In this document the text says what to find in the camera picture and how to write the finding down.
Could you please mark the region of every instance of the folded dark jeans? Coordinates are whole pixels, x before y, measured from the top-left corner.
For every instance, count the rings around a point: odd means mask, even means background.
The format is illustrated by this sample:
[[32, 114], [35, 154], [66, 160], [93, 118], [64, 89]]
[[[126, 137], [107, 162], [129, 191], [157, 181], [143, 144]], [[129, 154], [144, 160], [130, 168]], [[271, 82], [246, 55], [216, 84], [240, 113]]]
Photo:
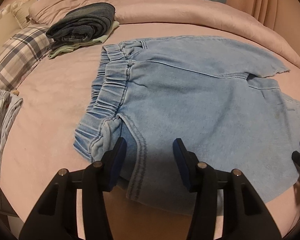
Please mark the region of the folded dark jeans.
[[109, 3], [92, 3], [68, 12], [47, 31], [55, 41], [86, 42], [102, 36], [111, 26], [115, 8]]

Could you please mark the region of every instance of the striped pillow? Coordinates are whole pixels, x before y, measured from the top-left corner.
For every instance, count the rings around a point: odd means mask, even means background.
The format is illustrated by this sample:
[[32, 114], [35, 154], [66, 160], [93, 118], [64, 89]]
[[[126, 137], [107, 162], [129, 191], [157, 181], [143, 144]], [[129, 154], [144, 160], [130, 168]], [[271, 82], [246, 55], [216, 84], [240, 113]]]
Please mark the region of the striped pillow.
[[48, 25], [31, 25], [10, 38], [0, 52], [0, 89], [11, 91], [47, 55], [53, 40], [45, 35]]

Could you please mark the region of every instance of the stack of folded clothes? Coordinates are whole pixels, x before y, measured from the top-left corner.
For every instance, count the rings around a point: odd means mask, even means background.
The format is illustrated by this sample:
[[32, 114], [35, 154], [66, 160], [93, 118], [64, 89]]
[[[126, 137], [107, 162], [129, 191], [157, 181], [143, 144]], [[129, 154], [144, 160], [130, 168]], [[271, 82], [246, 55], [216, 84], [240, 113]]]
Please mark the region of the stack of folded clothes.
[[51, 26], [46, 35], [54, 39], [49, 58], [83, 46], [104, 43], [119, 26], [113, 21], [115, 8], [110, 3], [93, 3], [77, 8]]

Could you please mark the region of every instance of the pink pillow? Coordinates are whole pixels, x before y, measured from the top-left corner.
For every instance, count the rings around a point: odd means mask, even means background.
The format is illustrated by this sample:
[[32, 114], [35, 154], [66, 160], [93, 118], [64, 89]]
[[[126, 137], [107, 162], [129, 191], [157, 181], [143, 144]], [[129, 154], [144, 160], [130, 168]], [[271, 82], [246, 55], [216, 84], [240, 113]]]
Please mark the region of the pink pillow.
[[38, 24], [53, 25], [68, 12], [97, 2], [109, 0], [38, 0], [29, 8], [30, 17]]

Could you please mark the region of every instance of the floor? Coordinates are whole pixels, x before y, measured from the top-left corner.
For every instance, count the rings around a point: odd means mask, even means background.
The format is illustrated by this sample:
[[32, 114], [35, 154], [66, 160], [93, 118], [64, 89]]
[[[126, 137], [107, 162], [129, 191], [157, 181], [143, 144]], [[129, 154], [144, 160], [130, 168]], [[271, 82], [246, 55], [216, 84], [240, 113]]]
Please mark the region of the floor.
[[20, 231], [23, 227], [23, 221], [20, 218], [8, 216], [11, 233], [19, 239]]

